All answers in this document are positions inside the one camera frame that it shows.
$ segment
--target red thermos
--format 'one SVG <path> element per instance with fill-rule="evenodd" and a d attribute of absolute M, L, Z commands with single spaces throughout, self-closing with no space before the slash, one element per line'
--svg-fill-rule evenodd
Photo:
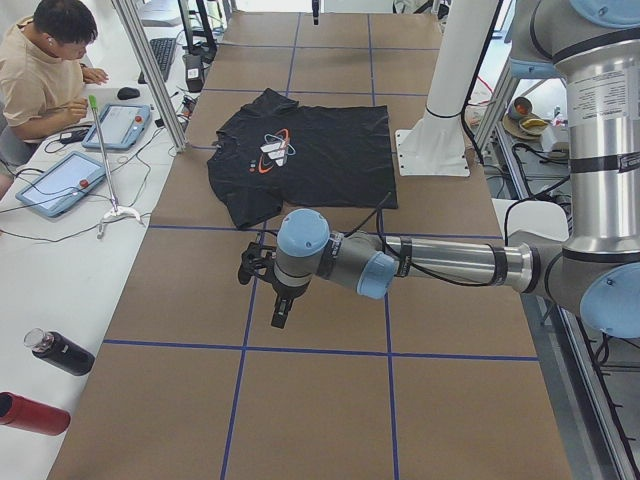
<path fill-rule="evenodd" d="M 0 393 L 0 425 L 45 435 L 59 435 L 69 426 L 69 412 L 15 393 Z"/>

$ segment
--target blue tablet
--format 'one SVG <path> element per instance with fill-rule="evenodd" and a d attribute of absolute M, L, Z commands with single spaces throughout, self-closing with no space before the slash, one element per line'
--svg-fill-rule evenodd
<path fill-rule="evenodd" d="M 16 198 L 45 217 L 57 217 L 104 180 L 100 160 L 71 152 L 53 167 L 30 181 Z"/>
<path fill-rule="evenodd" d="M 138 141 L 151 120 L 149 105 L 106 104 L 99 115 L 105 148 L 128 150 Z M 98 131 L 93 125 L 82 141 L 84 148 L 100 148 Z"/>

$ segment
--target white desk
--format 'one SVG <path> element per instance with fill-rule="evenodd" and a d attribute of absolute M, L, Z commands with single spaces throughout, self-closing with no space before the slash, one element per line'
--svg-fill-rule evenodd
<path fill-rule="evenodd" d="M 167 29 L 158 30 L 149 35 L 165 36 Z M 99 105 L 117 101 L 115 94 L 122 86 L 141 90 L 141 97 L 129 100 L 129 103 L 153 105 L 148 88 L 137 84 L 140 67 L 132 51 L 127 51 L 126 47 L 130 49 L 128 44 L 114 46 L 109 52 L 112 58 L 106 59 L 109 61 L 103 64 L 111 77 L 109 83 L 102 87 L 88 86 L 86 89 L 87 95 L 92 93 L 97 97 Z M 171 76 L 166 83 L 170 95 L 178 87 L 185 88 L 181 54 L 178 47 Z M 181 99 L 182 94 L 173 98 L 176 107 Z M 158 118 L 157 110 L 153 111 L 153 116 L 154 120 Z M 156 129 L 151 122 L 131 150 L 109 154 L 114 189 L 121 205 L 130 205 L 134 201 L 148 169 L 136 159 L 122 168 L 114 169 L 122 158 L 132 155 L 144 145 Z M 44 170 L 68 152 L 84 150 L 76 143 L 55 154 L 48 154 L 43 151 L 43 146 L 26 167 Z M 101 159 L 99 151 L 90 155 Z M 171 168 L 173 155 L 175 149 L 166 131 L 159 133 L 141 152 L 140 157 L 150 165 L 151 170 L 140 197 L 131 205 L 139 213 L 150 213 L 155 207 Z M 15 199 L 15 193 L 24 185 L 23 181 L 16 180 L 0 201 L 0 228 L 7 232 L 57 239 L 98 224 L 111 209 L 108 186 L 103 182 L 92 193 L 107 198 L 89 196 L 57 219 L 46 219 L 28 208 L 5 212 L 21 206 Z M 96 237 L 97 228 L 59 243 L 0 235 L 0 391 L 10 391 L 63 408 L 73 418 L 88 376 L 74 377 L 34 358 L 29 349 L 22 345 L 22 339 L 35 327 L 55 330 L 97 354 L 145 235 L 149 217 L 145 216 L 143 220 L 144 226 L 133 218 L 111 224 L 101 240 Z M 0 477 L 12 480 L 45 479 L 64 435 L 51 437 L 0 426 Z"/>

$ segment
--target black bottle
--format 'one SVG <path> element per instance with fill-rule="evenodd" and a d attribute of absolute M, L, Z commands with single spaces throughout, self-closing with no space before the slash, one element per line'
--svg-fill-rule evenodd
<path fill-rule="evenodd" d="M 58 332 L 34 328 L 25 335 L 24 345 L 32 350 L 34 357 L 76 376 L 89 373 L 95 360 L 91 353 Z"/>

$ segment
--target black mouse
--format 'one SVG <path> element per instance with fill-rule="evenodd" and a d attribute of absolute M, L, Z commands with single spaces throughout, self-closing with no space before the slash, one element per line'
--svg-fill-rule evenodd
<path fill-rule="evenodd" d="M 133 87 L 122 87 L 118 90 L 118 100 L 129 100 L 130 98 L 138 98 L 140 96 L 140 90 Z"/>

